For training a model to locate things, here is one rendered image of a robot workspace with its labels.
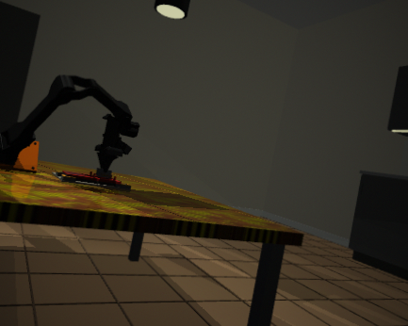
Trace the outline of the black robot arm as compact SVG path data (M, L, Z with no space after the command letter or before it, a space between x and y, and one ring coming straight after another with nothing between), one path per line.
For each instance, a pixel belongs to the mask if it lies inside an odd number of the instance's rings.
M74 85L84 88L75 91ZM93 79L84 79L74 75L58 76L49 94L23 121L16 122L9 129L0 132L0 163L14 165L18 154L36 140L35 131L61 105L71 100L81 100L93 96L109 109L103 119L107 120L106 131L135 138L139 132L139 123L131 122L133 116L127 104L117 101Z

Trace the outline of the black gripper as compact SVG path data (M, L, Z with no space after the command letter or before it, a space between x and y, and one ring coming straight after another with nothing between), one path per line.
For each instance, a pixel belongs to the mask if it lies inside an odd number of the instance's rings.
M121 139L119 134L105 131L103 137L103 144L98 144L95 147L95 151L99 151L97 154L101 169L104 169L104 172L107 172L113 160L122 156L123 151L122 149L116 148L119 139Z

